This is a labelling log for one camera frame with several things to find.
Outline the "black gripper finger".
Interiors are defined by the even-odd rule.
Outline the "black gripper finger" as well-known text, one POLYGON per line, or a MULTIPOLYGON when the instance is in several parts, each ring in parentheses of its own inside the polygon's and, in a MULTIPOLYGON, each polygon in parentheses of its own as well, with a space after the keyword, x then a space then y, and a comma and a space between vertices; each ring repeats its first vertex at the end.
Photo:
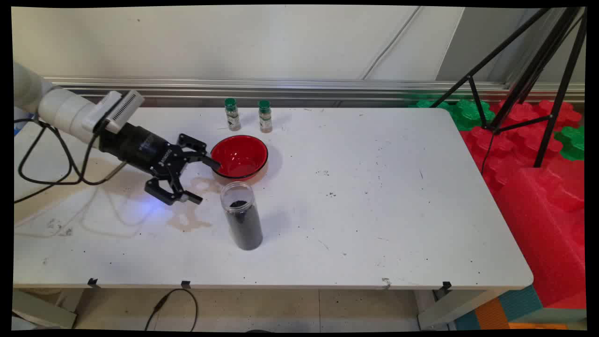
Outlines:
POLYGON ((186 163, 201 162, 214 171, 222 166, 220 162, 212 159, 207 152, 207 145, 200 140, 181 133, 178 136, 177 145, 182 149, 180 158, 186 163))
POLYGON ((195 203, 200 205, 203 202, 203 198, 198 196, 197 194, 193 194, 192 192, 185 190, 180 182, 180 179, 175 176, 174 178, 169 179, 160 179, 157 177, 153 177, 148 180, 144 185, 144 190, 154 198, 162 201, 167 205, 173 205, 176 201, 185 203, 186 201, 190 201, 191 203, 195 203), (170 190, 166 190, 160 186, 161 181, 167 181, 170 187, 170 190))

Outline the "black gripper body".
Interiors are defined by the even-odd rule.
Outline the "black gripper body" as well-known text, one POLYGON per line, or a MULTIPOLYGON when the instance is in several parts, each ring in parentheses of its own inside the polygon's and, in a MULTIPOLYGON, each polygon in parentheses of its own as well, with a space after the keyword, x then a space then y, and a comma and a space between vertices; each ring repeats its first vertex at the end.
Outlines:
POLYGON ((188 164, 182 158, 181 147, 132 124, 126 124, 117 134, 100 132, 99 150, 159 179, 170 179, 170 171, 180 176, 188 164))

